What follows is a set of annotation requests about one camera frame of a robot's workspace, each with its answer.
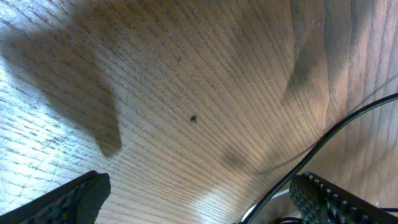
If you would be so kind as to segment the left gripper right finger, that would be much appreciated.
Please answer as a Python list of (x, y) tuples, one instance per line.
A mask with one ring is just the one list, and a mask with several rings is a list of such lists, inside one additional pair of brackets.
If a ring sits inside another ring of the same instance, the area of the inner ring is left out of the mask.
[(295, 175), (289, 197), (303, 223), (397, 224), (397, 217), (312, 172)]

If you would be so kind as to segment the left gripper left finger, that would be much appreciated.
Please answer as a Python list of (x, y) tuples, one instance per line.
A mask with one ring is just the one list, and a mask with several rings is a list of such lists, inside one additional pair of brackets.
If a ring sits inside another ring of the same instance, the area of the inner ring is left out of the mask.
[(109, 174), (100, 174), (92, 170), (1, 215), (1, 223), (92, 224), (110, 192)]

